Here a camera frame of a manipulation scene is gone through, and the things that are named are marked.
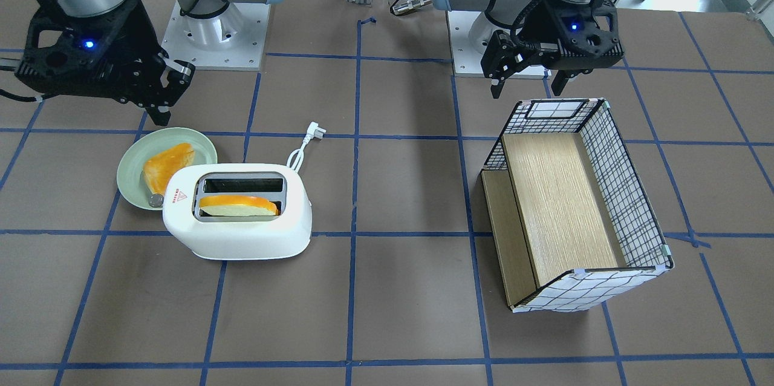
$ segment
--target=wooden board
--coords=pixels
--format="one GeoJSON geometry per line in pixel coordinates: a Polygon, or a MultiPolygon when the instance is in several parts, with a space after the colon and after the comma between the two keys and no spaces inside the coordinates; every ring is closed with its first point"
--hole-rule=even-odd
{"type": "Polygon", "coordinates": [[[575,268],[623,267],[580,136],[517,133],[502,141],[538,286],[575,268]]]}
{"type": "Polygon", "coordinates": [[[508,306],[515,306],[537,290],[530,252],[524,238],[519,208],[508,171],[481,171],[489,220],[495,236],[508,306]]]}

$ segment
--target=grid pattern fabric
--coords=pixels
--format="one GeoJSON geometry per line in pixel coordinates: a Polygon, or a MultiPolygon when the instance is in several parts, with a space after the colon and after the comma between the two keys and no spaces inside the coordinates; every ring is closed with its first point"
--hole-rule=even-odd
{"type": "Polygon", "coordinates": [[[588,272],[575,270],[565,273],[545,286],[530,301],[515,306],[514,312],[553,310],[578,312],[588,310],[614,295],[623,294],[656,278],[666,269],[653,270],[606,270],[588,272]]]}
{"type": "Polygon", "coordinates": [[[606,102],[580,135],[628,267],[671,267],[655,215],[606,102]]]}
{"type": "MultiPolygon", "coordinates": [[[[584,122],[589,116],[594,113],[597,103],[601,103],[597,99],[584,100],[584,104],[580,108],[575,109],[573,106],[570,111],[577,111],[575,116],[567,118],[564,115],[542,116],[534,115],[533,113],[540,113],[548,105],[556,105],[556,110],[561,111],[561,105],[575,105],[569,102],[580,102],[577,99],[562,99],[562,101],[550,101],[550,100],[527,100],[519,102],[511,113],[511,117],[506,123],[506,127],[503,128],[500,136],[509,135],[512,133],[563,133],[563,132],[577,132],[580,127],[583,127],[584,122]]],[[[484,163],[484,170],[507,170],[508,165],[506,163],[506,152],[502,147],[502,141],[498,138],[495,146],[492,147],[492,151],[489,152],[484,163]]]]}

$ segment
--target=blue tape grid line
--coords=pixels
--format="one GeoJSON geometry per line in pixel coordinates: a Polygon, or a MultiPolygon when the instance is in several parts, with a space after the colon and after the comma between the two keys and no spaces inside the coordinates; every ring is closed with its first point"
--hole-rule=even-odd
{"type": "Polygon", "coordinates": [[[204,364],[201,367],[201,377],[199,377],[199,386],[207,384],[207,372],[210,368],[210,357],[212,356],[212,346],[215,342],[215,329],[218,328],[218,314],[221,310],[221,297],[223,296],[223,283],[226,280],[226,267],[229,265],[227,260],[221,262],[221,272],[218,275],[218,289],[215,292],[215,304],[212,308],[212,319],[210,320],[210,333],[207,334],[207,347],[204,350],[204,364]]]}
{"type": "Polygon", "coordinates": [[[0,177],[0,191],[2,191],[5,183],[8,181],[8,176],[11,176],[11,170],[13,170],[13,166],[16,164],[16,161],[19,160],[19,155],[22,154],[24,144],[27,142],[27,138],[30,137],[30,130],[33,129],[35,120],[38,118],[38,115],[44,108],[44,103],[45,102],[42,102],[38,105],[38,107],[35,109],[35,113],[33,113],[33,116],[30,118],[30,122],[27,123],[27,127],[24,129],[24,134],[22,135],[21,140],[19,140],[19,145],[16,146],[16,152],[14,152],[11,161],[8,163],[8,166],[6,166],[5,173],[3,173],[3,176],[0,177]]]}
{"type": "MultiPolygon", "coordinates": [[[[137,140],[140,139],[141,132],[143,131],[143,127],[147,118],[147,113],[143,113],[143,115],[140,117],[140,122],[136,130],[134,142],[137,142],[137,140]]],[[[75,336],[78,333],[78,328],[80,327],[80,320],[83,319],[83,311],[86,310],[86,302],[88,301],[89,293],[91,292],[91,285],[94,284],[94,276],[97,275],[97,267],[99,266],[100,257],[102,257],[102,251],[105,248],[105,240],[108,239],[108,232],[110,231],[110,225],[113,223],[115,210],[119,206],[119,198],[121,198],[121,192],[116,189],[115,194],[113,195],[113,203],[110,206],[110,212],[108,212],[108,219],[105,220],[105,227],[102,229],[102,236],[100,237],[99,244],[97,245],[97,250],[94,252],[94,259],[91,262],[91,269],[89,270],[89,275],[86,279],[85,287],[83,287],[83,294],[80,296],[80,304],[78,304],[78,309],[75,313],[75,318],[73,319],[73,326],[70,329],[69,337],[67,337],[67,344],[65,345],[64,351],[62,353],[60,366],[56,370],[56,378],[54,379],[53,383],[54,386],[61,385],[65,367],[70,360],[70,352],[72,351],[73,344],[75,343],[75,336]]]]}
{"type": "Polygon", "coordinates": [[[255,116],[255,107],[258,104],[258,93],[261,87],[261,74],[255,76],[255,86],[252,90],[252,103],[250,105],[250,116],[247,119],[247,128],[244,130],[244,154],[242,155],[242,162],[247,162],[247,152],[250,146],[250,136],[252,132],[252,121],[255,116]]]}
{"type": "MultiPolygon", "coordinates": [[[[614,70],[626,70],[626,67],[614,65],[608,67],[614,70]]],[[[660,67],[631,67],[636,71],[669,71],[673,73],[708,73],[710,71],[718,74],[774,74],[774,71],[755,71],[755,70],[705,70],[700,68],[660,68],[660,67]]]]}
{"type": "MultiPolygon", "coordinates": [[[[554,356],[551,358],[492,358],[492,365],[524,364],[603,364],[617,362],[648,361],[740,361],[741,358],[774,359],[774,353],[668,353],[668,354],[622,354],[620,356],[554,356]]],[[[227,361],[210,362],[208,369],[245,368],[337,368],[346,367],[348,361],[227,361]]],[[[370,359],[357,361],[359,367],[417,367],[417,366],[459,366],[483,365],[483,358],[467,359],[370,359]]],[[[55,370],[61,364],[0,364],[0,370],[55,370]]],[[[203,362],[70,362],[66,370],[158,370],[158,369],[202,369],[203,362]]]]}
{"type": "MultiPolygon", "coordinates": [[[[631,81],[631,86],[634,87],[634,92],[637,96],[637,100],[639,101],[639,105],[642,108],[642,113],[645,114],[645,119],[648,122],[648,127],[650,128],[650,133],[653,135],[653,140],[655,143],[656,148],[659,150],[659,154],[661,155],[661,160],[664,163],[664,168],[666,169],[666,174],[669,176],[669,182],[672,184],[672,189],[675,191],[675,196],[677,196],[677,203],[680,205],[680,212],[683,213],[683,220],[685,221],[686,229],[688,229],[688,237],[692,240],[695,239],[695,232],[694,228],[691,227],[691,221],[688,220],[688,211],[685,209],[685,204],[683,204],[683,197],[680,195],[680,190],[677,187],[677,181],[675,181],[675,177],[672,174],[672,168],[669,166],[669,161],[666,160],[666,154],[664,152],[663,147],[661,147],[661,143],[659,140],[659,135],[655,131],[655,126],[653,126],[653,121],[650,119],[650,114],[648,113],[648,108],[645,105],[645,100],[642,99],[642,94],[639,92],[639,87],[637,86],[637,82],[634,78],[634,74],[631,72],[631,69],[628,65],[628,61],[626,58],[623,58],[624,66],[626,67],[626,72],[628,74],[628,77],[631,81]]],[[[694,247],[699,247],[698,242],[692,242],[692,245],[694,247]]]]}
{"type": "MultiPolygon", "coordinates": [[[[0,133],[19,133],[25,132],[27,129],[21,127],[0,127],[0,133]]],[[[129,129],[44,129],[35,128],[30,130],[31,133],[80,133],[80,134],[105,134],[105,135],[133,135],[135,130],[129,129]]],[[[153,130],[143,130],[141,134],[147,135],[153,130]]],[[[203,133],[206,136],[265,136],[276,138],[304,138],[303,133],[299,132],[228,132],[228,131],[210,131],[204,130],[203,133]]],[[[354,135],[354,133],[326,133],[326,138],[337,140],[347,139],[352,140],[354,138],[360,138],[361,140],[444,140],[444,141],[456,141],[458,136],[453,135],[379,135],[379,134],[362,134],[354,135]]],[[[497,136],[462,136],[464,141],[496,141],[497,136]]],[[[757,147],[774,147],[774,143],[749,141],[748,143],[742,141],[684,141],[684,140],[624,140],[627,144],[663,144],[670,146],[757,146],[757,147]]]]}
{"type": "MultiPolygon", "coordinates": [[[[371,22],[364,20],[360,24],[366,24],[371,22]]],[[[443,58],[396,58],[396,57],[366,57],[362,55],[362,46],[357,48],[357,55],[320,55],[315,53],[266,53],[268,57],[290,57],[290,58],[318,58],[318,59],[339,59],[339,60],[356,60],[356,61],[392,61],[392,62],[437,62],[450,64],[451,59],[443,58]]]]}
{"type": "Polygon", "coordinates": [[[728,332],[730,333],[730,337],[733,339],[733,346],[736,347],[736,352],[738,355],[738,358],[741,359],[741,365],[744,367],[744,372],[747,374],[747,380],[750,382],[750,386],[755,386],[755,379],[752,377],[752,372],[750,371],[749,364],[747,364],[747,358],[744,355],[744,352],[741,350],[741,344],[739,344],[739,339],[736,336],[736,331],[733,330],[733,324],[730,321],[730,316],[728,315],[728,311],[725,309],[725,304],[723,303],[723,298],[721,297],[721,293],[718,290],[718,285],[715,284],[715,279],[712,276],[712,271],[710,270],[710,264],[707,262],[707,257],[705,257],[704,253],[699,253],[699,257],[701,257],[701,262],[704,264],[704,271],[707,272],[707,278],[710,279],[710,285],[712,286],[712,291],[715,294],[716,300],[718,300],[718,305],[721,308],[721,312],[723,313],[723,319],[726,322],[726,325],[728,327],[728,332]]]}
{"type": "Polygon", "coordinates": [[[357,57],[356,74],[354,75],[354,140],[352,161],[352,221],[350,226],[349,251],[349,290],[346,298],[346,370],[345,386],[352,384],[352,358],[354,352],[354,273],[357,257],[357,173],[360,156],[360,77],[362,77],[363,25],[376,24],[376,19],[369,17],[357,20],[357,57]]]}
{"type": "Polygon", "coordinates": [[[619,343],[616,340],[616,331],[613,329],[613,320],[610,318],[610,312],[608,311],[607,301],[602,301],[602,312],[605,314],[605,322],[608,325],[608,334],[610,335],[610,344],[613,347],[613,356],[616,360],[616,366],[619,369],[619,377],[621,378],[621,386],[627,386],[626,373],[624,372],[624,364],[621,359],[621,352],[619,351],[619,343]]]}
{"type": "MultiPolygon", "coordinates": [[[[721,95],[723,102],[726,105],[726,108],[728,108],[728,113],[730,113],[730,116],[733,118],[733,122],[736,123],[736,127],[739,129],[739,132],[741,133],[741,137],[744,138],[744,141],[749,144],[750,140],[747,138],[747,133],[744,132],[744,128],[741,127],[741,122],[739,122],[739,118],[736,116],[736,113],[733,112],[733,108],[730,106],[730,102],[728,102],[728,97],[726,97],[725,92],[723,91],[723,88],[721,87],[721,83],[718,81],[718,77],[715,76],[715,72],[713,71],[712,67],[710,67],[709,61],[707,61],[707,57],[705,57],[704,52],[702,52],[701,47],[699,47],[699,43],[696,41],[696,37],[694,37],[694,33],[691,31],[691,28],[688,26],[688,21],[685,20],[685,16],[683,16],[682,12],[677,13],[680,16],[680,20],[683,21],[683,25],[685,26],[685,30],[688,31],[688,36],[691,37],[691,41],[694,42],[694,46],[696,47],[696,50],[699,52],[699,56],[701,57],[701,60],[704,61],[704,66],[707,67],[707,71],[710,73],[710,77],[712,77],[713,82],[715,83],[715,86],[718,88],[718,92],[721,95]]],[[[761,160],[758,158],[757,152],[755,152],[755,148],[753,146],[749,146],[750,152],[752,153],[752,157],[755,159],[755,163],[757,163],[758,168],[761,170],[761,173],[763,174],[763,177],[766,179],[766,183],[769,184],[769,190],[774,194],[774,184],[772,184],[772,180],[769,177],[769,174],[766,173],[766,169],[763,167],[763,164],[761,163],[761,160]]]]}
{"type": "MultiPolygon", "coordinates": [[[[60,230],[60,229],[0,229],[0,235],[101,235],[102,230],[60,230]]],[[[109,237],[171,237],[166,230],[108,230],[109,237]]],[[[313,237],[469,237],[470,232],[312,232],[313,237]]],[[[774,239],[774,234],[753,234],[753,232],[695,232],[697,237],[707,238],[741,238],[741,239],[774,239]]],[[[492,232],[473,232],[474,237],[491,237],[492,232]]],[[[664,232],[664,237],[688,241],[687,232],[664,232]]]]}
{"type": "Polygon", "coordinates": [[[462,191],[465,196],[465,216],[467,218],[468,240],[470,241],[470,262],[473,267],[473,286],[476,290],[476,306],[478,306],[478,325],[481,327],[481,346],[484,352],[484,369],[486,369],[487,386],[492,386],[495,381],[492,377],[492,363],[489,354],[489,335],[486,329],[486,317],[484,317],[484,298],[481,294],[481,278],[478,274],[478,254],[476,253],[476,237],[473,231],[473,210],[470,206],[470,188],[467,185],[467,163],[465,163],[465,148],[462,141],[462,121],[460,116],[460,103],[457,97],[457,81],[451,75],[451,97],[454,102],[454,121],[457,124],[457,149],[460,152],[460,168],[462,174],[462,191]]]}
{"type": "Polygon", "coordinates": [[[678,240],[678,241],[685,241],[685,242],[690,243],[691,245],[694,245],[694,246],[702,246],[702,247],[709,248],[709,249],[712,248],[710,243],[706,243],[704,241],[698,240],[696,237],[689,237],[688,234],[675,234],[675,232],[665,232],[665,234],[663,234],[663,235],[664,235],[665,238],[670,238],[670,239],[678,240]]]}

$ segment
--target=metal base plate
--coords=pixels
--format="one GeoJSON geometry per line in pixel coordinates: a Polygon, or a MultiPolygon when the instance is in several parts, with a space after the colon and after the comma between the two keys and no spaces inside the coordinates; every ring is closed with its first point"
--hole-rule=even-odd
{"type": "Polygon", "coordinates": [[[252,36],[249,37],[251,42],[240,42],[226,50],[204,50],[195,46],[186,36],[186,25],[180,17],[180,5],[175,2],[161,47],[169,53],[170,58],[188,61],[197,70],[260,71],[271,6],[263,3],[234,5],[252,25],[252,36]]]}
{"type": "MultiPolygon", "coordinates": [[[[461,77],[484,77],[481,71],[481,53],[470,44],[467,34],[473,26],[478,11],[449,11],[447,23],[451,41],[451,54],[454,57],[454,74],[461,77]]],[[[542,79],[551,72],[545,67],[533,65],[511,76],[511,79],[542,79]]]]}

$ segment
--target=bread slice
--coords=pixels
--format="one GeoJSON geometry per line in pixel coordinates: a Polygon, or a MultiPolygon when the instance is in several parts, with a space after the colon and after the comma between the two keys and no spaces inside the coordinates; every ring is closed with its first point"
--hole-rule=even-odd
{"type": "Polygon", "coordinates": [[[276,204],[251,195],[210,195],[199,201],[199,209],[212,216],[279,215],[276,204]]]}
{"type": "Polygon", "coordinates": [[[151,194],[164,194],[172,174],[191,165],[194,156],[196,151],[190,143],[180,143],[147,160],[143,165],[143,176],[151,194]]]}

